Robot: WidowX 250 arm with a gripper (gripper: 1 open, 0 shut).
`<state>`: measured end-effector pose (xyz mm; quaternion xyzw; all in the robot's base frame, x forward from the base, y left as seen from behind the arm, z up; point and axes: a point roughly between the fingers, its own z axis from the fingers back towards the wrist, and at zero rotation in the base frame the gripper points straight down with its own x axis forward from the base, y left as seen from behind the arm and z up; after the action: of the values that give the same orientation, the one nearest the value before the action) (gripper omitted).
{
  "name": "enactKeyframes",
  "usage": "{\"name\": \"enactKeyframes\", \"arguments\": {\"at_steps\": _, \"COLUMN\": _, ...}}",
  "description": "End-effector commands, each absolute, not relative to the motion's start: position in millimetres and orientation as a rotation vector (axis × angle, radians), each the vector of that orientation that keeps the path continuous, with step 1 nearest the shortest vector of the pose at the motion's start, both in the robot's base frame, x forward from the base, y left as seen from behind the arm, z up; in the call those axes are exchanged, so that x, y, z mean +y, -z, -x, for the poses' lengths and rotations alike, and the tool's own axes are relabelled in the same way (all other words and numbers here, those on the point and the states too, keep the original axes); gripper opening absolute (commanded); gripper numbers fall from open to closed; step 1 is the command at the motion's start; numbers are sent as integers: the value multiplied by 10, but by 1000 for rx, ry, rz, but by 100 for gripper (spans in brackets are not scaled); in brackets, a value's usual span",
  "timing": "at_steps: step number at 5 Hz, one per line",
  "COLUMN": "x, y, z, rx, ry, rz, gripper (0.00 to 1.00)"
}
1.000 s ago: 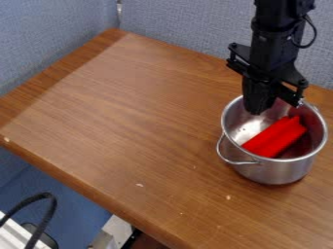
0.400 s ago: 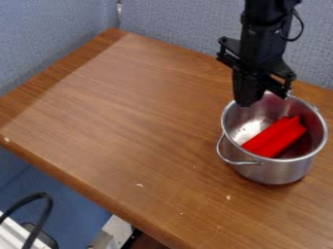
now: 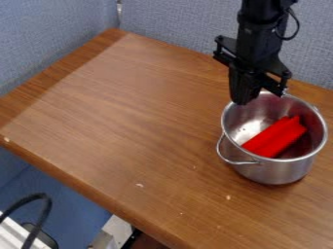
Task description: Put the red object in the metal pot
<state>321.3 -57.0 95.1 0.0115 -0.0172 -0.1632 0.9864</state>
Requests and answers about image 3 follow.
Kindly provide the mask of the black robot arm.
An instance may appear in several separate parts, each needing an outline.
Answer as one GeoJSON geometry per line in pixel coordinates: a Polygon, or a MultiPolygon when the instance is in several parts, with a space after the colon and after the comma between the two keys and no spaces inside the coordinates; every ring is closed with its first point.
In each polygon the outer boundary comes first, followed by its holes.
{"type": "Polygon", "coordinates": [[[214,59],[229,67],[232,101],[246,105],[267,89],[281,97],[292,71],[280,60],[283,43],[296,38],[301,24],[292,5],[299,0],[242,0],[237,38],[214,38],[214,59]]]}

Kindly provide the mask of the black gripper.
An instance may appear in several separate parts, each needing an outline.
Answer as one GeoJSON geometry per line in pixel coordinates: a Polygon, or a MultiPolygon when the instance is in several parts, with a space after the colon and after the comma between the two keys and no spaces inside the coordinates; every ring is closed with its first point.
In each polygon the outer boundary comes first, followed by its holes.
{"type": "Polygon", "coordinates": [[[229,91],[232,101],[246,105],[267,89],[281,97],[292,72],[280,60],[279,53],[285,40],[288,17],[269,22],[252,22],[238,17],[237,38],[222,35],[214,38],[214,59],[229,67],[229,91]]]}

